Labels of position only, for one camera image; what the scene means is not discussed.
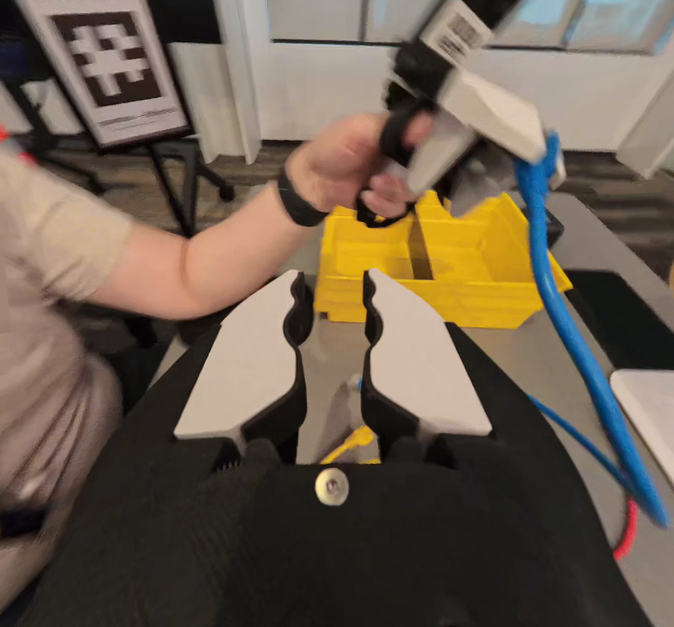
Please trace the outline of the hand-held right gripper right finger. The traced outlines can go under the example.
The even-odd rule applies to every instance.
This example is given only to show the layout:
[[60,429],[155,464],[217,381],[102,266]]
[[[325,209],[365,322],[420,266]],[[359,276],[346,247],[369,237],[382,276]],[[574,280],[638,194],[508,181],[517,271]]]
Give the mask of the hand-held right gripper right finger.
[[361,415],[383,461],[459,465],[452,440],[493,430],[442,317],[378,269],[363,276]]

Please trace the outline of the yellow plastic bin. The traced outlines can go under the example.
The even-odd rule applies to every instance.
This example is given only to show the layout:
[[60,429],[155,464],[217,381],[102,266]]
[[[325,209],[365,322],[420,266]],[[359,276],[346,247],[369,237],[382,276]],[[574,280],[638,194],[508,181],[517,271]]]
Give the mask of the yellow plastic bin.
[[316,311],[365,322],[363,276],[378,269],[467,328],[516,329],[543,309],[531,269],[528,221],[507,194],[451,217],[434,191],[390,227],[368,228],[338,208],[325,220]]

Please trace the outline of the large window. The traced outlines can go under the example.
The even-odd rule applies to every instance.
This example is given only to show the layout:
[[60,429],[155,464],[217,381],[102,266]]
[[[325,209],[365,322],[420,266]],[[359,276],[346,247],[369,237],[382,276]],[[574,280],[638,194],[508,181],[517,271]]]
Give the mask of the large window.
[[[266,0],[274,42],[395,44],[433,0]],[[673,31],[673,0],[522,0],[493,48],[655,54]]]

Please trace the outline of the white stand base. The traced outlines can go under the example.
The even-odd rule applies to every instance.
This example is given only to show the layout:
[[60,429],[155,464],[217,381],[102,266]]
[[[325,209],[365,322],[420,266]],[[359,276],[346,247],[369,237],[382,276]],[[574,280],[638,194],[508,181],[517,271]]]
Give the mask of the white stand base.
[[610,385],[623,412],[673,484],[673,370],[615,370]]

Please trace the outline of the person's left hand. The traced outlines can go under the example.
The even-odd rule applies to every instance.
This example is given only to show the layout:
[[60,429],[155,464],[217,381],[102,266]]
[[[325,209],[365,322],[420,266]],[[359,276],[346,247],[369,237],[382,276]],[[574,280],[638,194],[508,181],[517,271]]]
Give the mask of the person's left hand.
[[381,218],[404,214],[416,200],[388,170],[379,140],[389,113],[363,113],[333,123],[291,153],[284,173],[294,192],[320,213],[354,209],[358,199]]

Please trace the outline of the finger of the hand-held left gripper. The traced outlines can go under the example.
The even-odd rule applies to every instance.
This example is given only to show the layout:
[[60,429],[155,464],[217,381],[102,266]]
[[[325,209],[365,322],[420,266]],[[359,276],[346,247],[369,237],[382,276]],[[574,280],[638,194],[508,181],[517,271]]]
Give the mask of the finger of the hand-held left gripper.
[[440,106],[462,125],[521,160],[546,153],[542,117],[520,96],[466,69],[451,72],[440,90]]
[[487,199],[515,187],[515,170],[510,156],[469,159],[458,170],[450,197],[450,215],[463,218]]

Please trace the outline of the person's left forearm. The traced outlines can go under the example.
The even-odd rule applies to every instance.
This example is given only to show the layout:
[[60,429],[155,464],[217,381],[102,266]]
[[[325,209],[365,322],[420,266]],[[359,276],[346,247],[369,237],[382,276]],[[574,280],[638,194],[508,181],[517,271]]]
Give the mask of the person's left forearm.
[[119,259],[87,303],[167,320],[245,299],[310,238],[267,185],[233,215],[187,239],[134,221]]

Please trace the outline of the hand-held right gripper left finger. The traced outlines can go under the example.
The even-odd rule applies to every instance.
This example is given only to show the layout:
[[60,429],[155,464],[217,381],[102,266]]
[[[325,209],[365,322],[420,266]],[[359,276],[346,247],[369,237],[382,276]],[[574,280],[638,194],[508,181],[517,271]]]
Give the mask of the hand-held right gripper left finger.
[[240,453],[251,441],[264,439],[283,463],[294,465],[308,412],[299,347],[313,321],[313,294],[298,270],[239,304],[220,323],[174,437],[223,438]]

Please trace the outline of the black wristband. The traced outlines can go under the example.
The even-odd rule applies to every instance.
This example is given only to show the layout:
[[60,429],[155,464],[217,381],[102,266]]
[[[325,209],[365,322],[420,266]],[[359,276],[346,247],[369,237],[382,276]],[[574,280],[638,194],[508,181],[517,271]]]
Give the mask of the black wristband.
[[299,227],[317,227],[330,214],[329,212],[316,209],[310,202],[306,201],[296,191],[284,168],[281,169],[276,179],[276,189],[286,214]]

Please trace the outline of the framed marker sign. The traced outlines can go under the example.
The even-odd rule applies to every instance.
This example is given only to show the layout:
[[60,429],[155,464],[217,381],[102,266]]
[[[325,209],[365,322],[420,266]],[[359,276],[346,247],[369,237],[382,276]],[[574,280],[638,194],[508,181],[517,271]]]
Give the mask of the framed marker sign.
[[148,0],[10,0],[100,153],[193,133]]

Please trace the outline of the black sign stand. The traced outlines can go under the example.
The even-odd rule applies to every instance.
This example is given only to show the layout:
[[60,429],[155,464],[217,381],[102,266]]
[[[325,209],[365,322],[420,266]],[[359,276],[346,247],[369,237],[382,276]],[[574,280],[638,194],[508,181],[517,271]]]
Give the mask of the black sign stand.
[[[198,142],[194,140],[165,141],[146,144],[142,147],[154,167],[154,173],[179,231],[191,238],[197,230],[197,205],[199,180],[202,178],[218,190],[222,202],[234,201],[234,186],[211,169],[205,162]],[[183,164],[181,193],[173,187],[165,165],[165,159],[174,159]]]

